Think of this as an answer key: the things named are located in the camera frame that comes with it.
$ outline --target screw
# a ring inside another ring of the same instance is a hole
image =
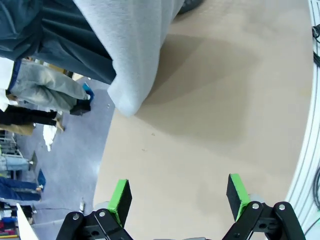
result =
[[[254,204],[252,205],[252,208],[253,208],[253,209],[258,209],[258,208],[259,208],[259,204],[258,204],[258,203],[254,203]]]
[[[78,214],[73,215],[73,220],[78,220],[78,219],[79,219],[79,215]]]
[[[280,209],[281,211],[283,211],[283,210],[285,210],[285,209],[286,209],[286,206],[285,206],[285,205],[283,205],[283,204],[280,204],[279,209]]]

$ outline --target concrete floor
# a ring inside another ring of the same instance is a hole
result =
[[[55,240],[67,213],[78,211],[85,201],[85,212],[91,213],[97,176],[103,156],[114,105],[107,94],[108,85],[82,78],[95,96],[91,112],[83,116],[63,116],[64,133],[57,133],[48,152],[43,139],[43,126],[38,125],[31,137],[17,136],[22,154],[31,158],[35,152],[38,164],[35,176],[42,169],[46,178],[42,201],[37,202],[34,229],[40,240]]]

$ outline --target black pants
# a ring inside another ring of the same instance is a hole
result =
[[[0,111],[0,124],[26,125],[35,123],[55,126],[57,124],[57,121],[54,120],[56,116],[56,111],[46,112],[9,105],[5,112]]]

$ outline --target gray sleeve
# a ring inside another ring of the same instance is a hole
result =
[[[0,56],[17,60],[32,55],[42,35],[43,0],[1,0]]]
[[[134,115],[152,88],[163,38],[184,0],[73,1],[113,60],[112,101]]]

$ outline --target blue shoe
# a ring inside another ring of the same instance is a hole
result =
[[[85,90],[86,94],[90,95],[90,103],[92,102],[92,100],[94,99],[95,97],[95,94],[94,92],[92,91],[92,89],[89,87],[89,85],[85,82],[83,85],[82,85],[83,89]]]
[[[182,5],[180,11],[178,12],[178,14],[179,15],[185,14],[185,13],[199,7],[203,1],[204,0],[184,0],[184,3]]]

